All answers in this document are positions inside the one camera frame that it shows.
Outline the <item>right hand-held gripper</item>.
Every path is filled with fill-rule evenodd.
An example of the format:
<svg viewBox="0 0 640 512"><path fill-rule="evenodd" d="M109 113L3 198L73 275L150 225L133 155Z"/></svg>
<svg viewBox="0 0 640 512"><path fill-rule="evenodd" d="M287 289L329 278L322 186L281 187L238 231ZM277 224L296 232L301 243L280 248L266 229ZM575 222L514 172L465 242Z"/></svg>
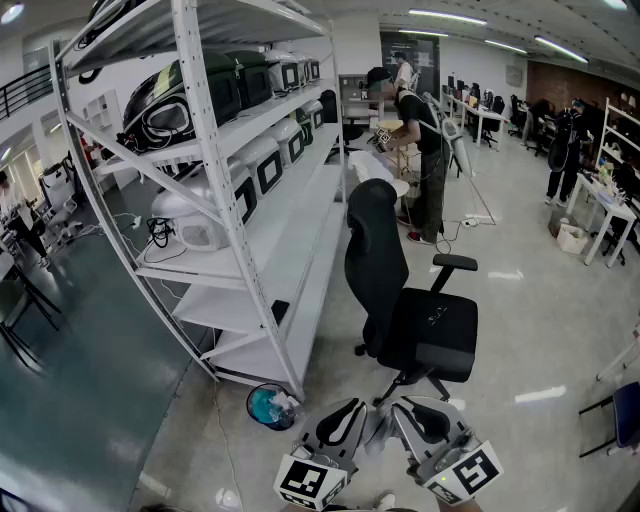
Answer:
<svg viewBox="0 0 640 512"><path fill-rule="evenodd" d="M391 406L391 417L408 456L407 474L445 504L471 501L503 474L490 442L476 436L456 406L403 396Z"/></svg>

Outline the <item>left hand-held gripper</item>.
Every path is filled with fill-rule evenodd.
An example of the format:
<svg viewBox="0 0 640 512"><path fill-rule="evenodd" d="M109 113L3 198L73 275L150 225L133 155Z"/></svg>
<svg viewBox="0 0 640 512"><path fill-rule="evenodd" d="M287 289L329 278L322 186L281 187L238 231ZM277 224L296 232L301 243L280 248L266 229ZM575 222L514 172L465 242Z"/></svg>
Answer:
<svg viewBox="0 0 640 512"><path fill-rule="evenodd" d="M281 460L273 485L279 497L307 510L325 510L358 471L354 455L366 418L367 405L358 398L311 414Z"/></svg>

